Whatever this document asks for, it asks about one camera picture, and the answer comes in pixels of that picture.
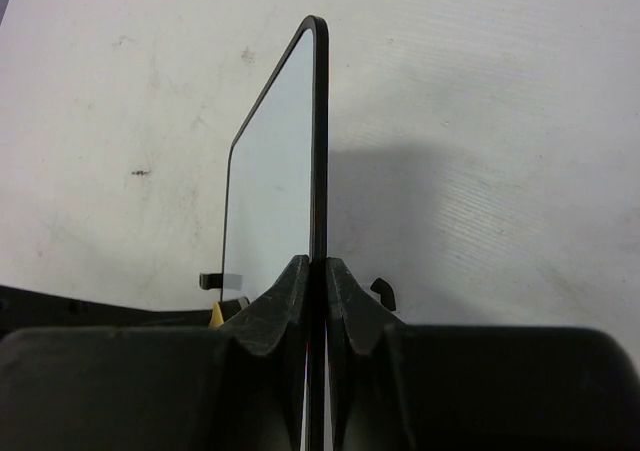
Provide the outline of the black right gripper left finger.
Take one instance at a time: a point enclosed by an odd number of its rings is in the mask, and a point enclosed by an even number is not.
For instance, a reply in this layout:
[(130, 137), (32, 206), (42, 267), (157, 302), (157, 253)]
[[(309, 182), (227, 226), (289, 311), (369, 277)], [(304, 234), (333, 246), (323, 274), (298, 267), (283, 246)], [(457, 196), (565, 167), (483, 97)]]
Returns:
[(222, 327), (1, 335), (5, 450), (296, 450), (275, 358)]

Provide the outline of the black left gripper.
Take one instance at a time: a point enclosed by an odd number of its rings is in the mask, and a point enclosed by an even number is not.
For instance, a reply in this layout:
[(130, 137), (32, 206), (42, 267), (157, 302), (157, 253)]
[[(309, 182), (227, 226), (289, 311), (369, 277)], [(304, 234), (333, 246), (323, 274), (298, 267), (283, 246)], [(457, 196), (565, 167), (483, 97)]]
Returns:
[[(245, 297), (221, 301), (224, 323), (249, 306)], [(3, 286), (1, 335), (32, 327), (208, 327), (212, 309), (150, 311)]]

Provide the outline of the small black-framed whiteboard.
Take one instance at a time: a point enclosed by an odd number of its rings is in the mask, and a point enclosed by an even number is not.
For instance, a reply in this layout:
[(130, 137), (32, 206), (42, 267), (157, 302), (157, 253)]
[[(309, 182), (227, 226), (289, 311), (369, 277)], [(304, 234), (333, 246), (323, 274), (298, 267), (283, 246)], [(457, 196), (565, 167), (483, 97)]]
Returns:
[[(249, 306), (222, 326), (275, 358), (293, 402), (296, 448), (333, 446), (326, 318), (329, 31), (306, 17), (235, 136), (228, 158), (222, 271), (202, 277)], [(363, 288), (393, 315), (391, 285)]]

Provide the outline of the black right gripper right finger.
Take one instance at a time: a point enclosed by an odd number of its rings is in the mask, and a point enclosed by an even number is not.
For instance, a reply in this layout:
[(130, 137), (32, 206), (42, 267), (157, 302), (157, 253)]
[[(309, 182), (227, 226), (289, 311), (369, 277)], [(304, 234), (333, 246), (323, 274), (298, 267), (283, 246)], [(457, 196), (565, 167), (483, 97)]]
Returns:
[(639, 377), (592, 329), (409, 325), (326, 263), (337, 450), (635, 450)]

